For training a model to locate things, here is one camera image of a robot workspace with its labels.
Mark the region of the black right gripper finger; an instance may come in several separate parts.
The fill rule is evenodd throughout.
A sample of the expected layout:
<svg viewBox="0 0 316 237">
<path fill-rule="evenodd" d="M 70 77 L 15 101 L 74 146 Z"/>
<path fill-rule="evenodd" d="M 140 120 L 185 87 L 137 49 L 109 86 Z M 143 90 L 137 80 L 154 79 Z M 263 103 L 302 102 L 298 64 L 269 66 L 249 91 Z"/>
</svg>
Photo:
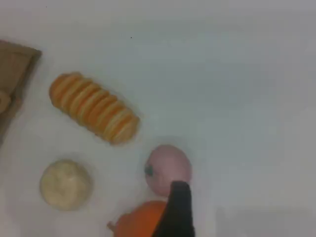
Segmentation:
<svg viewBox="0 0 316 237">
<path fill-rule="evenodd" d="M 166 208 L 158 222 L 154 237 L 194 237 L 192 193 L 184 181 L 173 181 Z"/>
</svg>

